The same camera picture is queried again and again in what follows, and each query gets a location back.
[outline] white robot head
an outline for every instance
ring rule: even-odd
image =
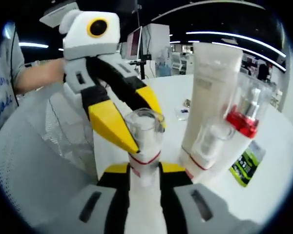
[[[120,39],[119,18],[109,12],[72,10],[59,31],[67,33],[63,42],[66,60],[115,53]]]

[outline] person's arm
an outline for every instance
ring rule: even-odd
[[[63,60],[59,58],[41,66],[24,69],[18,75],[15,91],[17,94],[24,94],[57,81],[61,82],[63,77]]]
[[[25,68],[24,56],[19,46],[19,37],[16,34],[12,52],[12,82],[16,94],[24,94],[31,90],[63,81],[63,59],[55,59],[44,65]]]

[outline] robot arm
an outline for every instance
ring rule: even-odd
[[[114,13],[73,10],[65,15],[60,32],[66,60],[64,89],[76,105],[82,105],[93,130],[125,151],[139,147],[122,115],[99,79],[132,110],[149,108],[161,113],[153,91],[116,53],[120,39],[119,18]]]

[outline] computer monitor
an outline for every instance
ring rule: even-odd
[[[138,59],[140,52],[142,27],[137,28],[127,37],[127,59]]]

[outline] green package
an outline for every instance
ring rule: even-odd
[[[248,185],[262,161],[265,152],[266,151],[253,140],[245,152],[230,167],[230,172],[240,185],[243,187]]]

